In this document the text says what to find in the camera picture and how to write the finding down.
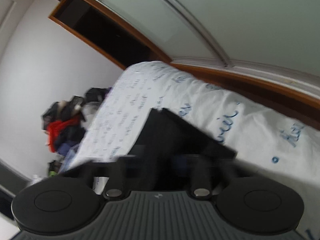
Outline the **brown wooden door frame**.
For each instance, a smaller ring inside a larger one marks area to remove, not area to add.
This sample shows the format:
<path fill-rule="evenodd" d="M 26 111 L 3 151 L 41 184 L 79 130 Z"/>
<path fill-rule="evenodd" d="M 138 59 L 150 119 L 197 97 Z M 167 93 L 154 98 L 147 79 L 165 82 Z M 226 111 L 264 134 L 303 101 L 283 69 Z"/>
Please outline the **brown wooden door frame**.
<path fill-rule="evenodd" d="M 224 70 L 173 63 L 151 41 L 95 1 L 58 0 L 49 19 L 125 70 L 160 60 L 319 129 L 319 100 L 284 85 Z"/>

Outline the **frosted glass wardrobe sliding door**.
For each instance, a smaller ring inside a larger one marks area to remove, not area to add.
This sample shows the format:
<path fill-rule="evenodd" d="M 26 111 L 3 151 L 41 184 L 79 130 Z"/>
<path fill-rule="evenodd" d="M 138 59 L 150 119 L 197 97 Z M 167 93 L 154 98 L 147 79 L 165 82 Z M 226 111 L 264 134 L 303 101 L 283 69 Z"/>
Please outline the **frosted glass wardrobe sliding door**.
<path fill-rule="evenodd" d="M 96 0 L 176 63 L 319 89 L 319 0 Z"/>

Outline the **white bedspread with blue script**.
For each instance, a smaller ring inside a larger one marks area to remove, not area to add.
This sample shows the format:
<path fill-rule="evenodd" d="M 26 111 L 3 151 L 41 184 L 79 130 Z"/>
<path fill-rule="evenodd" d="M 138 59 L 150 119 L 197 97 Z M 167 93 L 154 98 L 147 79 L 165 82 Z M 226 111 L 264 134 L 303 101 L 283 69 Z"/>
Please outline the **white bedspread with blue script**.
<path fill-rule="evenodd" d="M 259 173 L 296 190 L 305 204 L 297 230 L 319 239 L 319 131 L 163 62 L 134 64 L 122 73 L 70 165 L 127 154 L 151 108 L 171 110 Z"/>

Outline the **black pants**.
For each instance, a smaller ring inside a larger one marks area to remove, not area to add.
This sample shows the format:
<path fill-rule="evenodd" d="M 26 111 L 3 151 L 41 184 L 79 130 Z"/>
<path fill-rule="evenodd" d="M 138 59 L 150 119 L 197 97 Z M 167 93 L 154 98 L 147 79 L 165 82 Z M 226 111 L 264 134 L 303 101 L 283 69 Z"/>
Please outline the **black pants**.
<path fill-rule="evenodd" d="M 223 187 L 227 185 L 223 166 L 235 158 L 236 152 L 168 109 L 150 111 L 135 143 L 146 141 L 150 143 L 150 191 L 186 191 L 179 183 L 175 163 L 176 157 L 181 155 L 217 160 L 223 173 Z"/>

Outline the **pile of mixed clothes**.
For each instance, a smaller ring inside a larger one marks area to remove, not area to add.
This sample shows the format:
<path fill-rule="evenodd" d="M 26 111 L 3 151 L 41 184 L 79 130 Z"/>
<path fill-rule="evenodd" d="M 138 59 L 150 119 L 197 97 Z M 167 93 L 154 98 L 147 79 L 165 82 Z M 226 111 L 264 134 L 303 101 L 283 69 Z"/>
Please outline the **pile of mixed clothes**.
<path fill-rule="evenodd" d="M 48 177 L 68 169 L 84 139 L 90 122 L 106 99 L 108 88 L 90 88 L 84 96 L 53 103 L 41 116 L 42 130 L 47 135 L 48 149 L 58 155 L 48 163 Z"/>

